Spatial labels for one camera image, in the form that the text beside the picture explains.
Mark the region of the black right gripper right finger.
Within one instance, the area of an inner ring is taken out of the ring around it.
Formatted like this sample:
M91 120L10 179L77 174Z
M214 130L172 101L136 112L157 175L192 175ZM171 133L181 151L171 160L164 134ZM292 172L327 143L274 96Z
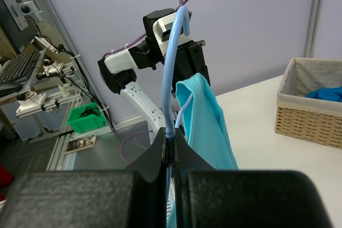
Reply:
M294 170L216 170L177 130L177 227L332 227L318 190Z

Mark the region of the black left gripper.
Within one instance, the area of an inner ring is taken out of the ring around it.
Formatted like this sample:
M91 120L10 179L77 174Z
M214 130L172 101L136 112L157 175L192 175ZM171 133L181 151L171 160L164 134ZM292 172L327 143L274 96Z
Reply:
M206 46L205 40L189 41L178 46L171 90L173 97L175 97L177 82L189 79L196 73L200 73L207 83L211 84L203 54L204 46Z

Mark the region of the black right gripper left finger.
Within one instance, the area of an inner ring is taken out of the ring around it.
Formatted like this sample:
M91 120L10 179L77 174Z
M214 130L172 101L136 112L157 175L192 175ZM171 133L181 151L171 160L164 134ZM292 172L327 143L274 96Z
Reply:
M165 227L165 130L122 170L25 174L10 188L1 227Z

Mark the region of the light blue t shirt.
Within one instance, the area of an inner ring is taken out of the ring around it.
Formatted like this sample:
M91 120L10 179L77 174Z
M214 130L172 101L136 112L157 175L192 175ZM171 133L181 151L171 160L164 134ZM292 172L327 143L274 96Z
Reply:
M176 199L167 227L183 221L190 171L238 170L223 110L205 77L196 73L177 82L176 99L181 108L173 140Z

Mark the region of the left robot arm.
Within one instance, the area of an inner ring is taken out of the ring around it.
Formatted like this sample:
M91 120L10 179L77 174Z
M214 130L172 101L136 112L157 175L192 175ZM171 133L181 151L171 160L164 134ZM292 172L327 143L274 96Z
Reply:
M178 46L172 80L173 94L177 82L189 79L196 73L200 73L210 82L203 54L205 45L204 40L190 40ZM155 70L159 62L164 63L164 56L157 40L151 37L98 61L100 74L110 91L119 94L139 110L155 133L166 126L164 114L143 92L134 69Z

